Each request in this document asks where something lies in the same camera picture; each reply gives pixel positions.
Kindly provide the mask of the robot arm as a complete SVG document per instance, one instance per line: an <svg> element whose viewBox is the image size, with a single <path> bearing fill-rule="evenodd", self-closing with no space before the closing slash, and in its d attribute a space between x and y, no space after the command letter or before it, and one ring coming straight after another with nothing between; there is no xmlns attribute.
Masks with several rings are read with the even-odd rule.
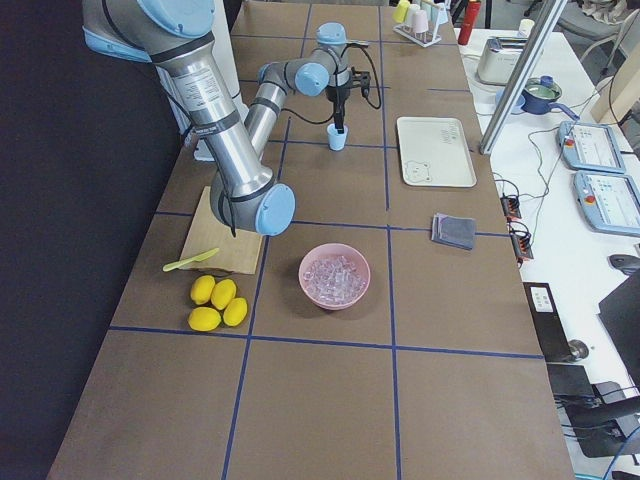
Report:
<svg viewBox="0 0 640 480"><path fill-rule="evenodd" d="M182 100L197 137L215 160L211 186L215 217L232 231L276 236L290 225L293 191L276 181L261 156L291 92L325 93L334 104L334 126L344 130L347 88L352 84L344 26L321 25L317 47L306 58L262 67L259 89L241 115L213 55L212 1L85 1L87 46L107 56L152 63L164 69Z"/></svg>

